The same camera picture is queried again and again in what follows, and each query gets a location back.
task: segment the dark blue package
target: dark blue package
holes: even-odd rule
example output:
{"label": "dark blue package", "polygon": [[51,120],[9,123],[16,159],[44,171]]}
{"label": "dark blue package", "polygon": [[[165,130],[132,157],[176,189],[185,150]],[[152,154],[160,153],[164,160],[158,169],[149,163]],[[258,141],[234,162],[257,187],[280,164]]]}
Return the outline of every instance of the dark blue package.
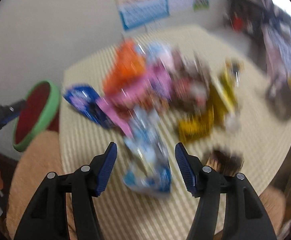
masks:
{"label": "dark blue package", "polygon": [[100,96],[92,87],[88,85],[73,86],[66,91],[63,97],[79,113],[103,128],[108,129],[114,126],[113,122],[95,103]]}

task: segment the striped tablecloth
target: striped tablecloth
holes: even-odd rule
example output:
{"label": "striped tablecloth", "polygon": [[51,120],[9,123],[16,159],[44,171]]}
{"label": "striped tablecloth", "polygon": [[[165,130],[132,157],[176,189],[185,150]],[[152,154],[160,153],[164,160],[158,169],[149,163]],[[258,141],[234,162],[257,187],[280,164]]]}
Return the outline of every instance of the striped tablecloth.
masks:
{"label": "striped tablecloth", "polygon": [[[268,85],[266,77],[234,48],[210,36],[196,25],[152,32],[135,38],[140,44],[152,40],[178,46],[181,52],[193,57],[193,52],[205,58],[213,72],[224,66],[226,57],[244,60],[238,97],[242,102],[242,129],[235,135],[214,129],[210,138],[187,144],[189,154],[202,158],[213,145],[242,152],[245,158],[242,172],[260,194],[271,182],[291,145],[291,121],[279,122],[269,112],[264,99]],[[115,46],[108,47],[76,63],[64,74],[63,87],[87,83],[102,95],[102,79],[112,67]],[[174,157],[179,141],[174,127],[180,114],[170,110],[159,124],[159,132],[169,150],[173,184],[167,199],[139,195],[124,186],[122,177],[128,168],[127,152],[122,136],[105,130],[76,113],[63,99],[60,116],[60,146],[66,173],[90,163],[95,155],[104,152],[109,142],[118,145],[118,157],[106,191],[94,199],[95,209],[105,239],[184,240],[190,230],[199,199],[187,192]],[[225,196],[221,196],[216,231],[223,228]]]}

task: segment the orange snack bag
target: orange snack bag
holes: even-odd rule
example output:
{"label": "orange snack bag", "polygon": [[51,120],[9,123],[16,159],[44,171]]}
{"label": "orange snack bag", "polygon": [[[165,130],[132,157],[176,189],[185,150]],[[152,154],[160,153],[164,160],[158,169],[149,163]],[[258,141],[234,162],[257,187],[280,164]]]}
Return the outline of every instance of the orange snack bag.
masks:
{"label": "orange snack bag", "polygon": [[110,74],[103,80],[106,96],[118,93],[145,72],[145,58],[135,51],[132,39],[124,41],[117,49],[116,61]]}

